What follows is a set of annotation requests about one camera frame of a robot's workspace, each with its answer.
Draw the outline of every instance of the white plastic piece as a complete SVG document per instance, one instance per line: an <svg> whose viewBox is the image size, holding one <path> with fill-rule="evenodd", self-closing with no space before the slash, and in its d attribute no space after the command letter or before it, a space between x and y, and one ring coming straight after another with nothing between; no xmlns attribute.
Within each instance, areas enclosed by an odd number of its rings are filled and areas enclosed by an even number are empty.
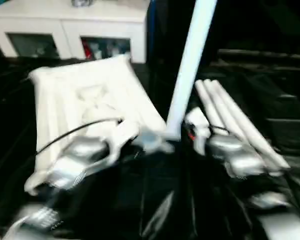
<svg viewBox="0 0 300 240"><path fill-rule="evenodd" d="M206 141L211 135L207 118L199 107L195 107L186 115L185 121L194 126L194 150L204 156Z"/></svg>
<svg viewBox="0 0 300 240"><path fill-rule="evenodd" d="M201 111L200 107L195 107L186 116L185 121L196 127L209 127L209 122L205 117L204 113Z"/></svg>
<svg viewBox="0 0 300 240"><path fill-rule="evenodd" d="M166 134L181 137L190 94L209 33L217 0L196 0L167 119Z"/></svg>
<svg viewBox="0 0 300 240"><path fill-rule="evenodd" d="M195 89L198 92L198 96L200 100L202 101L202 104L204 106L205 114L210 122L211 125L225 128L224 123L222 122L208 92L205 88L202 80L195 81ZM213 131L217 134L227 135L227 131L215 128Z"/></svg>
<svg viewBox="0 0 300 240"><path fill-rule="evenodd" d="M125 136L135 135L139 128L163 133L161 118L132 70L129 58L119 55L61 67L42 67L29 77L35 84L37 150L60 135L97 120L128 120L126 132L113 140L118 148ZM45 171L61 150L77 135L110 137L115 121L91 125L51 145L36 157L35 172L25 184L30 191L42 181Z"/></svg>
<svg viewBox="0 0 300 240"><path fill-rule="evenodd" d="M215 86L211 83L210 80L204 80L203 85L205 89L209 93L209 96L212 99L213 105L215 106L216 111L218 112L219 116L222 119L225 127L230 130L232 133L236 134L240 137L241 140L244 142L248 142L244 132L241 130L239 125L236 123L236 120L231 115L229 110L227 109L225 103L223 102L222 98L217 93Z"/></svg>
<svg viewBox="0 0 300 240"><path fill-rule="evenodd" d="M250 144L254 146L258 151L270 155L277 166L284 169L290 168L289 164L281 155L277 154L273 150L267 140L261 135L255 125L244 114L244 112L231 98L227 91L221 86L221 84L217 80L213 80L212 84L214 85L217 94L220 95L226 107L231 112L231 115L235 118L240 128L244 131Z"/></svg>

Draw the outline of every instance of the white plastic pipe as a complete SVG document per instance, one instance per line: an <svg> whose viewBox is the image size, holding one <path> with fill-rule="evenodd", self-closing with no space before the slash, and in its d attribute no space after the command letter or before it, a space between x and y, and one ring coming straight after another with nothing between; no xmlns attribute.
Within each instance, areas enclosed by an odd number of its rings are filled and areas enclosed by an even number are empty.
<svg viewBox="0 0 300 240"><path fill-rule="evenodd" d="M255 125L249 120L249 118L244 114L232 97L227 93L227 91L221 86L217 80L211 82L217 93L221 96L226 107L235 118L236 122L239 124L240 128L244 131L248 141L252 146L254 146L260 152L270 155L273 161L282 168L290 168L289 164L284 160L284 158L277 154L267 140L261 135Z"/></svg>
<svg viewBox="0 0 300 240"><path fill-rule="evenodd" d="M217 0L196 0L189 32L169 109L166 134L180 139L180 126L186 113L202 52L207 40Z"/></svg>
<svg viewBox="0 0 300 240"><path fill-rule="evenodd" d="M209 79L203 81L203 85L207 90L213 105L220 116L222 122L224 123L225 127L230 130L232 133L238 135L241 140L248 142L244 132L237 124L235 118L231 115L229 110L227 109L225 103L223 102L222 98L217 93L215 86L211 83Z"/></svg>
<svg viewBox="0 0 300 240"><path fill-rule="evenodd" d="M205 86L203 84L203 81L197 80L197 81L195 81L194 85L195 85L196 91L198 92L198 96L204 106L205 114L206 114L210 124L213 126L224 128L225 125L222 122L222 120L221 120L221 118L220 118L208 92L207 92L207 89L205 88ZM213 129L213 131L215 133L222 134L222 135L227 134L226 131L218 129L218 128Z"/></svg>

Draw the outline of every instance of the black cable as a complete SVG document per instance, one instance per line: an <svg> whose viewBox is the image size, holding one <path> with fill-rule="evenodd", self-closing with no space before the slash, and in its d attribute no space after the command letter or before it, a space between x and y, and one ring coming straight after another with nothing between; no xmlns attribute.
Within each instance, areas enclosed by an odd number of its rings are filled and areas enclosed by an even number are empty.
<svg viewBox="0 0 300 240"><path fill-rule="evenodd" d="M108 121L117 121L118 123L122 122L122 119L121 118L106 118L106 119L100 119L100 120L96 120L96 121L92 121L92 122L89 122L89 123L86 123L86 124L83 124L81 126L78 126L76 127L75 129L72 129L60 136L58 136L56 139L54 139L53 141L49 142L47 145L45 145L44 147L42 147L39 151L37 151L35 153L35 156L42 153L44 150L46 150L48 147L50 147L52 144L54 144L55 142L58 142L60 141L61 139L65 138L66 136L74 133L74 132L77 132L81 129L84 129L86 127L89 127L90 125L93 125L93 124L99 124L99 123L103 123L103 122L108 122Z"/></svg>
<svg viewBox="0 0 300 240"><path fill-rule="evenodd" d="M45 145L44 147L42 147L39 151L37 151L35 154L29 156L25 161L24 163L20 166L19 169L22 169L24 167L26 167L29 163L30 160L32 160L33 158L36 157L36 155L42 153L44 150L46 150L47 148L49 148L52 144L60 141L61 139L65 138L66 136L74 133L74 132L77 132L81 129L84 129L90 125L93 125L93 124L98 124L98 123L103 123L103 122L108 122L108 121L117 121L118 123L122 122L122 119L121 118L105 118L105 119L99 119L99 120L96 120L96 121L92 121L92 122L89 122L89 123L86 123L86 124L83 124L79 127L76 127L62 135L60 135L59 137L55 138L53 141L49 142L47 145ZM4 161L1 161L0 163L0 168L4 165L4 162L7 160L7 158L4 160Z"/></svg>

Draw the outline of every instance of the silver clamp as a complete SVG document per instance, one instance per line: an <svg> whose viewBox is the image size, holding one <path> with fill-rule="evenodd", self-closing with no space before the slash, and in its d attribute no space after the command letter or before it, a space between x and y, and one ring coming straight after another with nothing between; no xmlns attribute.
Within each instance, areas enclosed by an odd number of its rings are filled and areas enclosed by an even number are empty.
<svg viewBox="0 0 300 240"><path fill-rule="evenodd" d="M256 151L233 135L216 134L209 140L212 156L222 160L232 178L265 173L265 163Z"/></svg>

